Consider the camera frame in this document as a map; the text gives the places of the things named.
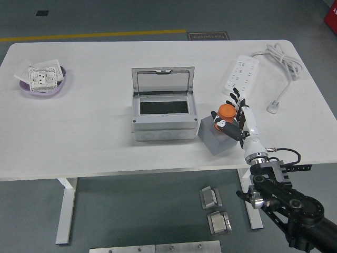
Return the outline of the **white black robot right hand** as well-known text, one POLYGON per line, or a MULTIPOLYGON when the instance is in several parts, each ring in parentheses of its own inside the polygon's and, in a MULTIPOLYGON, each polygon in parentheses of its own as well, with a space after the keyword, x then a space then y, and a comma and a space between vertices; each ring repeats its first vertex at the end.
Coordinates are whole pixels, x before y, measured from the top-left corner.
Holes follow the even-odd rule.
POLYGON ((226 101, 225 105, 231 108, 227 115, 221 109, 211 112, 214 127, 240 143, 241 148, 245 151, 244 157, 247 164, 267 162, 267 150, 260 142, 260 135, 251 108, 246 105, 245 98, 240 95, 237 88, 233 89, 230 97, 235 102, 226 101))

